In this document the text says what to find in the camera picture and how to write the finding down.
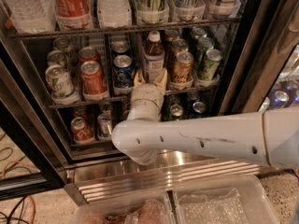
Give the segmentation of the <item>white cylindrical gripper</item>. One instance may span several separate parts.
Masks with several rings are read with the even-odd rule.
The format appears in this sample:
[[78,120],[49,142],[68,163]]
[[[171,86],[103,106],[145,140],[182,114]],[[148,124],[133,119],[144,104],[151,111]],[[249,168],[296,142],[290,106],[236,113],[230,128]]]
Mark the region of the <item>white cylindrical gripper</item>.
[[138,69],[134,78],[134,89],[131,94],[128,119],[150,119],[159,121],[164,102],[164,91],[167,85],[167,70],[155,79],[155,85],[146,83],[141,69]]

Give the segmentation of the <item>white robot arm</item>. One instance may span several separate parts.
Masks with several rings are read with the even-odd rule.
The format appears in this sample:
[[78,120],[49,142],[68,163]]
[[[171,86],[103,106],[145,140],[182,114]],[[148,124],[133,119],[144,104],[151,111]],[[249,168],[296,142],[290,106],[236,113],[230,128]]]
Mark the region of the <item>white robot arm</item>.
[[167,71],[148,83],[137,71],[126,120],[115,126],[112,143],[140,165],[162,149],[243,161],[276,168],[299,167],[299,107],[212,118],[160,121]]

